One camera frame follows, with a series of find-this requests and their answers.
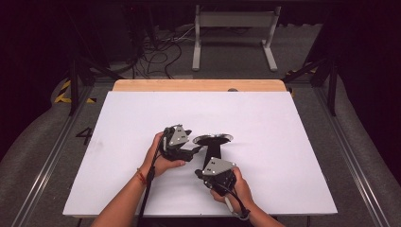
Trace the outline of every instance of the wire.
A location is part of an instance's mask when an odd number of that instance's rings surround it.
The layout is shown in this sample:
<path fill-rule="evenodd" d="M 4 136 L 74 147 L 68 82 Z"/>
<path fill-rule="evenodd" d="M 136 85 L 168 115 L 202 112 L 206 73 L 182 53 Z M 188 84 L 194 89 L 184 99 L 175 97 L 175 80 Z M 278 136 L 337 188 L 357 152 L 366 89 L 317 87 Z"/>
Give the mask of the wire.
<path fill-rule="evenodd" d="M 239 203 L 239 206 L 241 207 L 241 218 L 247 218 L 250 211 L 245 208 L 244 204 L 242 203 L 241 199 L 235 194 L 233 193 L 230 189 L 228 189 L 226 186 L 220 184 L 220 183 L 216 183 L 217 186 L 223 188 L 224 190 L 226 190 L 228 193 L 230 193 Z"/>
<path fill-rule="evenodd" d="M 154 174 L 155 174 L 154 163 L 156 162 L 156 159 L 158 158 L 157 154 L 159 153 L 159 147 L 162 144 L 162 140 L 163 139 L 160 139 L 159 140 L 159 144 L 157 144 L 156 151 L 154 152 L 153 159 L 151 161 L 151 165 L 150 165 L 150 168 L 149 168 L 149 171 L 148 171 L 148 175 L 147 175 L 147 183 L 148 183 L 148 185 L 147 185 L 147 190 L 145 191 L 144 199 L 142 200 L 141 210 L 139 212 L 138 226 L 140 226 L 142 217 L 144 216 L 145 206 L 147 204 L 147 200 L 148 200 L 148 196 L 149 196 L 149 192 L 150 192 L 150 188 L 151 188 L 151 182 L 153 181 Z"/>

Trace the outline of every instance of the metal stand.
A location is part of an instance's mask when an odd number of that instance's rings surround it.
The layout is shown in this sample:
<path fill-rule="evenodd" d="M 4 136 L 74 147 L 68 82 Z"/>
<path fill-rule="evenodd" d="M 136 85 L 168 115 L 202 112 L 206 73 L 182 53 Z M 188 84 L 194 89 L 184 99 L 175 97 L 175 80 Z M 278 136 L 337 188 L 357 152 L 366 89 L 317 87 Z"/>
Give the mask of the metal stand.
<path fill-rule="evenodd" d="M 242 27 L 268 27 L 269 35 L 266 40 L 262 40 L 263 50 L 265 51 L 270 70 L 277 71 L 277 65 L 271 53 L 270 44 L 273 39 L 274 30 L 280 16 L 280 7 L 275 11 L 263 12 L 230 12 L 230 11 L 201 11 L 197 5 L 195 13 L 195 47 L 192 70 L 201 69 L 201 26 L 242 26 Z"/>

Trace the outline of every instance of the bracelet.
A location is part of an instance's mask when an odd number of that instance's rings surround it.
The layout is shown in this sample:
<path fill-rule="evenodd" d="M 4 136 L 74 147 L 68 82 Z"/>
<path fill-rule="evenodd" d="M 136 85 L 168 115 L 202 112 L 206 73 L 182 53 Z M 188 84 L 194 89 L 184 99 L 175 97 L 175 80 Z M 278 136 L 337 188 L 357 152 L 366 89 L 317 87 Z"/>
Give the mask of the bracelet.
<path fill-rule="evenodd" d="M 141 169 L 140 168 L 136 168 L 136 170 L 137 170 L 137 173 L 138 173 L 136 176 L 139 177 L 139 180 L 141 180 L 143 185 L 147 185 L 148 184 L 147 183 L 147 179 L 144 177 L 144 174 L 142 174 Z"/>

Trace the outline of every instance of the person's right hand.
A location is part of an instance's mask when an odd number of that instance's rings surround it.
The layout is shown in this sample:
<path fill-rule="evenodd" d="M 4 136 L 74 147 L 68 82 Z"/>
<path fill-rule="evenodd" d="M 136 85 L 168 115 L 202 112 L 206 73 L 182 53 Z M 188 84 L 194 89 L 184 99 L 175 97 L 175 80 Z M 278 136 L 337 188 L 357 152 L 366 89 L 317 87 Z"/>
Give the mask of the person's right hand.
<path fill-rule="evenodd" d="M 245 181 L 245 179 L 242 178 L 241 171 L 239 170 L 238 167 L 234 167 L 233 172 L 236 177 L 236 183 L 234 186 L 236 195 L 239 197 L 239 199 L 242 201 L 242 203 L 246 208 L 254 206 L 251 189 L 248 186 L 247 181 Z M 210 193 L 212 194 L 213 199 L 215 199 L 215 201 L 225 203 L 224 197 L 221 197 L 216 191 L 212 189 L 210 190 Z M 225 197 L 227 197 L 230 200 L 230 203 L 233 206 L 234 211 L 240 214 L 241 207 L 239 206 L 238 201 L 229 193 L 225 195 Z"/>

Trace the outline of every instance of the white paper sheet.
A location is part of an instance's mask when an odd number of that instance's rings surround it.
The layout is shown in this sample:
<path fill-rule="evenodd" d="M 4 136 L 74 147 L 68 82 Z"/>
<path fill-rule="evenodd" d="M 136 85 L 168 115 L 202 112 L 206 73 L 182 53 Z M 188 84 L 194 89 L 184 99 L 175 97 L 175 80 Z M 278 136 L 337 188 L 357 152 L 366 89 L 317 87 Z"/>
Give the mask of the white paper sheet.
<path fill-rule="evenodd" d="M 287 92 L 109 92 L 63 213 L 98 215 L 142 164 L 154 134 L 177 124 L 192 131 L 183 148 L 199 135 L 231 134 L 222 159 L 240 167 L 267 213 L 337 213 Z M 153 181 L 145 216 L 231 215 L 194 173 L 205 151 Z"/>

